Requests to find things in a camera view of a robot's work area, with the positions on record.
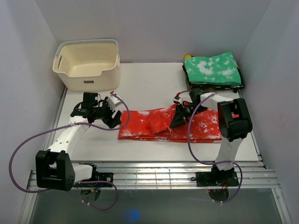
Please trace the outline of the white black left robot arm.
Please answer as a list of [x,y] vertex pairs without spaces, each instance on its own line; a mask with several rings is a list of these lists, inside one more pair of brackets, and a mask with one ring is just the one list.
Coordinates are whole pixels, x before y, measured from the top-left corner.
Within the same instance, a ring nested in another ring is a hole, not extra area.
[[80,182],[95,186],[100,179],[95,165],[72,163],[71,156],[94,121],[101,120],[108,130],[121,124],[121,111],[116,107],[122,104],[122,98],[114,91],[104,99],[100,99],[97,93],[85,92],[83,100],[74,106],[69,123],[58,139],[47,150],[36,154],[37,186],[63,191],[71,190]]

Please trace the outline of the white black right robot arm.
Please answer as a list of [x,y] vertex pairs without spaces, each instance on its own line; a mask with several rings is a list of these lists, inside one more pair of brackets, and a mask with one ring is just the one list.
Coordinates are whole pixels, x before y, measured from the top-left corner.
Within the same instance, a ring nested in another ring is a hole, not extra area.
[[187,144],[191,143],[191,125],[193,117],[207,109],[218,113],[218,127],[222,136],[221,146],[209,172],[197,172],[193,181],[198,187],[240,186],[242,176],[237,176],[234,167],[235,157],[242,141],[252,131],[250,114],[243,98],[226,98],[215,92],[192,89],[189,96],[192,103],[184,106],[181,93],[173,99],[176,104],[174,118],[170,128],[187,124]]

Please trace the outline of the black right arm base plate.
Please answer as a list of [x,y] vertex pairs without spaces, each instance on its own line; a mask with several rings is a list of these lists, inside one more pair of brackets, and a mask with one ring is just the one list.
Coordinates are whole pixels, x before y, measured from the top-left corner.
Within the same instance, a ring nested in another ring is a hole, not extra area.
[[228,175],[217,175],[212,172],[196,172],[195,174],[198,187],[220,187],[227,183],[229,187],[239,186],[239,180],[235,171]]

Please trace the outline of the red white tie-dye trousers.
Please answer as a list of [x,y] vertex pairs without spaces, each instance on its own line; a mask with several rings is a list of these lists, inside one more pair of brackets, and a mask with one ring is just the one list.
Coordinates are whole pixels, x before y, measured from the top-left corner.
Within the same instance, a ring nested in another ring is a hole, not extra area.
[[[188,125],[169,128],[175,114],[175,105],[148,111],[123,111],[119,130],[120,140],[187,142]],[[215,143],[222,139],[218,127],[218,114],[208,109],[194,115],[190,130],[192,143]]]

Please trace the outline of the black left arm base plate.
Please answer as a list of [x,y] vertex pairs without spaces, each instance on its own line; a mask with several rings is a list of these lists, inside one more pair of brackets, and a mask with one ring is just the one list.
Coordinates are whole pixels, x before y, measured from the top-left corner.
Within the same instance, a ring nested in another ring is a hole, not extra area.
[[96,188],[96,187],[108,187],[112,186],[107,183],[95,183],[96,181],[106,181],[113,183],[114,174],[111,172],[93,172],[92,177],[90,179],[82,180],[81,182],[77,182],[73,185],[73,187],[81,187],[81,188]]

